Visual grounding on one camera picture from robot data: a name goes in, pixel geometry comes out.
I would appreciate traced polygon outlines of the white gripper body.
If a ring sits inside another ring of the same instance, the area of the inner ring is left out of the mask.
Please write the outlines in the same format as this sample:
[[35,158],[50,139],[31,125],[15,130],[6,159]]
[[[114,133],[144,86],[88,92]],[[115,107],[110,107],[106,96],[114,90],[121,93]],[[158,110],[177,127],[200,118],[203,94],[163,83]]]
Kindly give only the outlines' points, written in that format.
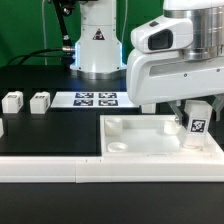
[[136,105],[224,93],[224,55],[192,60],[189,19],[155,19],[131,32],[126,88]]

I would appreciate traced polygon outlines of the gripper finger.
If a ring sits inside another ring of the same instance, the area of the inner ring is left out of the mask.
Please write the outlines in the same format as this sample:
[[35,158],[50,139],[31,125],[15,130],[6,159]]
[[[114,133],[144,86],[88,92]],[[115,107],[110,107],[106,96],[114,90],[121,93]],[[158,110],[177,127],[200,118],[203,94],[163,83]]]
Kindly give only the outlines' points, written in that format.
[[182,105],[181,101],[180,100],[170,101],[168,103],[168,105],[170,106],[170,108],[172,109],[172,111],[175,114],[175,122],[178,125],[183,125],[183,122],[184,122],[184,114],[180,110],[180,107]]
[[213,102],[213,108],[216,112],[216,120],[220,120],[221,111],[224,108],[224,94],[216,95]]

